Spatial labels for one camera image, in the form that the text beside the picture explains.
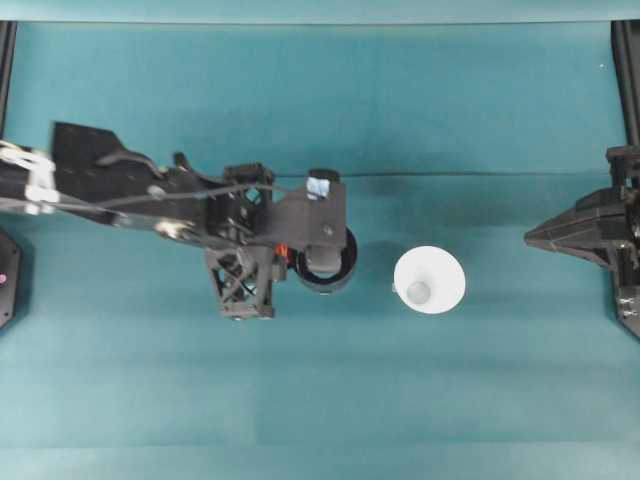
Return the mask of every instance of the cable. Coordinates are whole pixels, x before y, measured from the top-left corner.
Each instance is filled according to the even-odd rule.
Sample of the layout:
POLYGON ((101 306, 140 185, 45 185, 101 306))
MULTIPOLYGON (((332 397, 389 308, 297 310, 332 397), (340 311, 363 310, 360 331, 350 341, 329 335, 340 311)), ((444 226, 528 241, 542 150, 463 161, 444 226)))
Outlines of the cable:
POLYGON ((153 163, 153 160, 146 155, 137 152, 130 152, 129 150, 116 150, 115 152, 111 152, 110 154, 96 160, 95 164, 100 167, 108 167, 122 160, 141 163, 146 166, 156 178, 163 178, 162 172, 158 166, 153 163))
POLYGON ((292 193, 293 190, 276 187, 275 185, 267 185, 266 183, 240 183, 237 185, 230 185, 228 187, 213 188, 208 190, 198 190, 196 192, 187 193, 165 193, 163 195, 133 195, 129 197, 114 198, 112 200, 105 200, 93 204, 97 208, 110 210, 113 207, 122 205, 131 205, 135 203, 145 203, 150 201, 164 201, 164 200, 188 200, 190 198, 203 199, 206 197, 217 197, 220 195, 226 195, 229 193, 241 192, 244 190, 268 190, 272 192, 280 193, 292 193))
MULTIPOLYGON (((6 180, 0 180, 0 182, 13 183, 13 184, 18 183, 18 182, 8 182, 6 180)), ((216 197, 216 196, 225 195, 229 193, 250 190, 252 188, 255 188, 256 190, 269 190, 269 191, 276 191, 276 192, 283 192, 283 193, 292 192, 292 190, 282 188, 282 187, 276 187, 274 185, 267 185, 262 183, 245 183, 245 184, 231 185, 228 187, 213 188, 208 190, 198 190, 195 192, 167 193, 160 197, 158 197, 157 195, 154 196, 150 194, 120 197, 120 198, 115 198, 112 200, 106 200, 104 202, 98 202, 93 204, 65 203, 65 202, 54 203, 54 202, 46 202, 46 201, 34 202, 34 201, 22 200, 22 199, 8 199, 8 200, 10 200, 12 203, 15 203, 16 205, 39 204, 39 205, 48 205, 54 208, 59 208, 61 210, 69 210, 69 211, 110 212, 110 211, 113 211, 115 207, 123 206, 123 205, 131 205, 131 204, 145 203, 145 202, 151 202, 151 201, 162 202, 165 200, 186 200, 189 198, 206 198, 207 196, 216 197)))

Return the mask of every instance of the white funnel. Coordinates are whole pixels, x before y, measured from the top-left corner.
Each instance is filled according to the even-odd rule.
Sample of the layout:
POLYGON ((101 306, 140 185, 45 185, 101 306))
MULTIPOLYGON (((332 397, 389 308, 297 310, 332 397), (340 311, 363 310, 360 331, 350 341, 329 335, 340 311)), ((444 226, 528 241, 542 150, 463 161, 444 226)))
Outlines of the white funnel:
POLYGON ((444 313, 455 307, 466 288, 462 266, 446 250, 416 247, 400 257, 393 275, 396 292, 421 313, 444 313))

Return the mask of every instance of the screw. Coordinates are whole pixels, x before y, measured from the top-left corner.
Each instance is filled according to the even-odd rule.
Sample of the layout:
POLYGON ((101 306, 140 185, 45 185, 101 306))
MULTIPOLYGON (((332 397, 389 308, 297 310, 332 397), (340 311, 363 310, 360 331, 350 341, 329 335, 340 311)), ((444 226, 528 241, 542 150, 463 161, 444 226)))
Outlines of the screw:
POLYGON ((147 193, 156 200, 164 197, 167 194, 167 192, 165 192, 161 187, 157 185, 149 185, 149 188, 147 188, 147 193))

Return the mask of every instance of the black mechanical part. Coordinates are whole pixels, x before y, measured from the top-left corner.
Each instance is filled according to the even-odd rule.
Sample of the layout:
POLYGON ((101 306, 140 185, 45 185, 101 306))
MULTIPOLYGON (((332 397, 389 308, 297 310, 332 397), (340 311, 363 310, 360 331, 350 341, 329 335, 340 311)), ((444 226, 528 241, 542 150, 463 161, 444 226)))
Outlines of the black mechanical part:
POLYGON ((640 146, 610 148, 607 159, 612 186, 531 230, 525 242, 611 271, 618 319, 640 338, 640 146))
POLYGON ((640 144, 640 20, 611 23, 611 46, 618 75, 627 142, 640 144))
POLYGON ((347 246, 340 251, 340 266, 337 271, 327 270, 323 263, 316 257, 309 255, 309 251, 293 253, 293 268, 300 277, 302 283, 309 289, 321 293, 329 294, 342 289, 351 279, 358 260, 358 244, 351 230, 347 229, 347 246))
MULTIPOLYGON (((68 123, 55 125, 51 152, 58 210, 203 248, 224 316, 273 318, 273 283, 286 279, 288 267, 320 293, 341 288, 355 267, 337 172, 313 170, 306 185, 284 190, 257 163, 211 177, 177 153, 174 166, 161 168, 109 130, 68 123), (284 195, 275 200, 274 191, 284 195)), ((0 162, 0 200, 28 203, 28 182, 26 170, 0 162)))
POLYGON ((17 29, 17 22, 0 22, 0 138, 4 135, 17 29))
POLYGON ((14 316, 20 281, 22 250, 6 232, 0 230, 0 328, 14 316))

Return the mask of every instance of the bolt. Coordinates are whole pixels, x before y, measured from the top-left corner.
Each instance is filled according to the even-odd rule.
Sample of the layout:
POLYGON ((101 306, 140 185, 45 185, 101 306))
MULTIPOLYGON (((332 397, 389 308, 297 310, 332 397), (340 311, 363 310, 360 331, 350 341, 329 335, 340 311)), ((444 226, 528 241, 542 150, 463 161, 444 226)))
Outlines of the bolt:
POLYGON ((153 198, 155 198, 156 200, 164 197, 167 194, 167 192, 165 192, 162 188, 160 188, 157 185, 149 185, 149 188, 147 188, 147 193, 151 195, 153 198))

